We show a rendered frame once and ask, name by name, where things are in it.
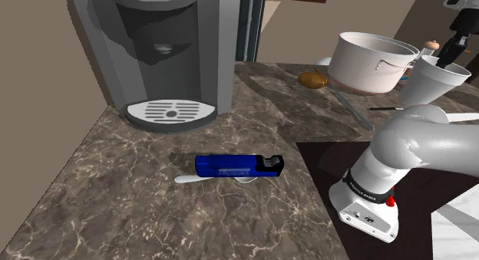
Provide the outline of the wooden-topped pepper mill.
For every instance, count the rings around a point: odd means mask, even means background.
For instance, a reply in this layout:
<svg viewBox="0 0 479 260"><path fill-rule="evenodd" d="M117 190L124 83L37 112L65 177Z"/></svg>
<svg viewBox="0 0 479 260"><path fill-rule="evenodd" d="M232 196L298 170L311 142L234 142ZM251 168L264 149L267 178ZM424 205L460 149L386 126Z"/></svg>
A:
<svg viewBox="0 0 479 260"><path fill-rule="evenodd" d="M440 48L436 41L426 41L421 50L421 55L433 55L433 53Z"/></svg>

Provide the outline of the white cup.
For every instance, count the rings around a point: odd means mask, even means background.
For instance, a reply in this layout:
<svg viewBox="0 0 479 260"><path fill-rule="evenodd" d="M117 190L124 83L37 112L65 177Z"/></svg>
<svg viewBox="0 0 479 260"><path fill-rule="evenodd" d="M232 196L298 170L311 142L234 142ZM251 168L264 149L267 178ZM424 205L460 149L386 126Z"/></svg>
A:
<svg viewBox="0 0 479 260"><path fill-rule="evenodd" d="M430 55L418 59L399 94L406 107L429 104L471 76L471 72L460 65L451 63L439 67L438 61L439 58Z"/></svg>

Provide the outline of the white cooking pot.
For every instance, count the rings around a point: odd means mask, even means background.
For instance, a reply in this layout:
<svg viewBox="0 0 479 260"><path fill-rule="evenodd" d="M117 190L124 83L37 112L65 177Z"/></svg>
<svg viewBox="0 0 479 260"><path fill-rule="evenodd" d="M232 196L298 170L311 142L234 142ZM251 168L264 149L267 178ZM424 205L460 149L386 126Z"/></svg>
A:
<svg viewBox="0 0 479 260"><path fill-rule="evenodd" d="M420 51L381 35L342 32L329 63L328 74L351 89L383 94L391 91L403 73L413 67Z"/></svg>

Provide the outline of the long silver knife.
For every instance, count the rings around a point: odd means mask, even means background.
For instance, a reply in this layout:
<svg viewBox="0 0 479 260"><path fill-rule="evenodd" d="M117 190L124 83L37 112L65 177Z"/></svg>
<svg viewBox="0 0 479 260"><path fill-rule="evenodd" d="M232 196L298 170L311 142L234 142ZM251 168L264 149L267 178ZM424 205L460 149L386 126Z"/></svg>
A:
<svg viewBox="0 0 479 260"><path fill-rule="evenodd" d="M374 131L375 126L368 120L366 119L360 111L355 109L347 100L345 97L343 97L336 89L332 88L332 93L336 97L336 99L345 107L347 107L354 117L364 126L364 128L368 131Z"/></svg>

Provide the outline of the brown potato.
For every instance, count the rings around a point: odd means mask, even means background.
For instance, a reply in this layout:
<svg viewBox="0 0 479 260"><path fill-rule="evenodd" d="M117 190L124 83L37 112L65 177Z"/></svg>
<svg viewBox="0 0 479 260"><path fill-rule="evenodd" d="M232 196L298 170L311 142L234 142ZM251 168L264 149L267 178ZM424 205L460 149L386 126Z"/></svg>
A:
<svg viewBox="0 0 479 260"><path fill-rule="evenodd" d="M300 84L310 89L319 89L325 87L328 83L326 76L312 72L300 74L298 76L298 81Z"/></svg>

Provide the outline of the grey coffee machine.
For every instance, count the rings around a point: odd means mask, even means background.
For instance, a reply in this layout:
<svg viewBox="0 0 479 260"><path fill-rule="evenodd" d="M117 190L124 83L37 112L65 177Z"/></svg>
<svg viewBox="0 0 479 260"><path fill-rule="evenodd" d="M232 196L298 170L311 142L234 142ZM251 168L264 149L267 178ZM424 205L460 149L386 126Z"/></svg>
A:
<svg viewBox="0 0 479 260"><path fill-rule="evenodd" d="M232 104L240 0L67 0L106 102L133 127L182 133Z"/></svg>

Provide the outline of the blue lighter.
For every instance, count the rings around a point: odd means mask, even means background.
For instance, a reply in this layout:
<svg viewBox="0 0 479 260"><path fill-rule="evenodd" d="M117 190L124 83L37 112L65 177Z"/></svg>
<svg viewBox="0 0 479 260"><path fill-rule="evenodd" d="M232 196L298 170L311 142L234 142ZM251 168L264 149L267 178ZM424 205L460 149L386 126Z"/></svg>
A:
<svg viewBox="0 0 479 260"><path fill-rule="evenodd" d="M252 154L210 154L195 157L200 177L272 177L280 176L285 162L281 155L264 157Z"/></svg>

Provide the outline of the white spoon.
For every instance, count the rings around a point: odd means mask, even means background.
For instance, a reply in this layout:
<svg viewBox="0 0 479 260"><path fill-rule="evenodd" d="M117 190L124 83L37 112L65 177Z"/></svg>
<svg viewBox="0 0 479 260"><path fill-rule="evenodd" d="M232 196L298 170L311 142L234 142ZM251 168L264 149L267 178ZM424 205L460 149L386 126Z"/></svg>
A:
<svg viewBox="0 0 479 260"><path fill-rule="evenodd" d="M194 183L199 181L208 180L210 177L201 177L198 175L179 175L176 176L173 181L175 183ZM256 180L256 177L234 177L237 182L240 183L251 183Z"/></svg>

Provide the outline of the dark door frame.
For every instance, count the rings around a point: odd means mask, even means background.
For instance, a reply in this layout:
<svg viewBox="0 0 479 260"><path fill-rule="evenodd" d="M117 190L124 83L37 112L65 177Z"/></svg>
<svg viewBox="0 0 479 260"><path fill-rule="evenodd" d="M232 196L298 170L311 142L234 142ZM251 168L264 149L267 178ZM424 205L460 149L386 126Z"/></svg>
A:
<svg viewBox="0 0 479 260"><path fill-rule="evenodd" d="M236 61L256 62L265 2L240 0Z"/></svg>

